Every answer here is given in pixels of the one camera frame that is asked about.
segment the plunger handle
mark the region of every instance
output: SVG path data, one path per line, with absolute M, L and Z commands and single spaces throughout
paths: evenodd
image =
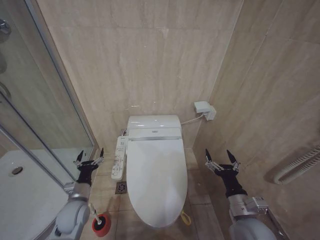
M 98 225 L 100 225 L 100 224 L 102 223 L 102 221 L 101 221 L 100 218 L 98 217 L 97 211 L 95 210 L 94 205 L 93 205 L 92 203 L 89 203 L 88 205 L 89 205 L 90 211 L 91 211 L 91 213 L 93 214 L 96 222 L 98 223 Z

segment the floor tile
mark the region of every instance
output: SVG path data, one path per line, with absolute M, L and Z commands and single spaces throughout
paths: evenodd
M 187 173 L 188 198 L 190 204 L 211 204 L 211 200 L 200 170 L 189 170 Z
M 111 175 L 112 167 L 115 161 L 115 154 L 114 153 L 105 153 L 103 162 L 99 165 L 97 169 L 97 176 L 101 175 Z
M 191 217 L 191 225 L 187 226 L 180 217 L 171 225 L 155 229 L 142 222 L 134 210 L 119 211 L 116 240 L 197 240 L 197 231 L 190 205 L 184 207 L 185 213 Z
M 192 205 L 191 208 L 199 240 L 224 240 L 211 204 Z
M 121 194 L 119 211 L 133 210 L 133 209 L 134 208 L 132 207 L 128 193 Z
M 119 211 L 116 240 L 154 239 L 154 230 L 140 220 L 134 210 Z
M 187 170 L 198 170 L 198 163 L 192 148 L 184 149 L 185 163 Z
M 118 212 L 109 212 L 108 216 L 111 220 L 111 228 L 105 236 L 98 237 L 92 230 L 92 222 L 94 220 L 94 216 L 91 214 L 88 222 L 86 223 L 86 225 L 84 225 L 80 240 L 114 240 L 116 236 Z
M 96 176 L 92 185 L 89 202 L 98 213 L 119 210 L 120 195 L 115 194 L 116 182 L 110 175 Z

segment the shower drain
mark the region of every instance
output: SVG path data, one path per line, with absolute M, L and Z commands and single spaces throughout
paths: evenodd
M 116 183 L 115 194 L 126 194 L 127 193 L 127 182 L 120 181 Z
M 18 167 L 16 167 L 15 169 L 13 169 L 11 173 L 12 173 L 13 175 L 18 175 L 19 173 L 22 172 L 23 169 L 24 169 L 24 168 L 23 168 L 22 166 L 18 166 Z

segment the toilet control panel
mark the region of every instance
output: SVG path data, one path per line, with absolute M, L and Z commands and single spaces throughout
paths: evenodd
M 124 175 L 125 157 L 127 148 L 128 136 L 118 136 L 115 147 L 114 163 L 112 167 L 111 178 L 115 181 L 120 181 Z

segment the bidet toilet seat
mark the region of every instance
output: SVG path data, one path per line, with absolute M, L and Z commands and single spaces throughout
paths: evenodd
M 182 139 L 129 140 L 126 181 L 137 215 L 151 227 L 171 225 L 187 196 L 187 167 Z

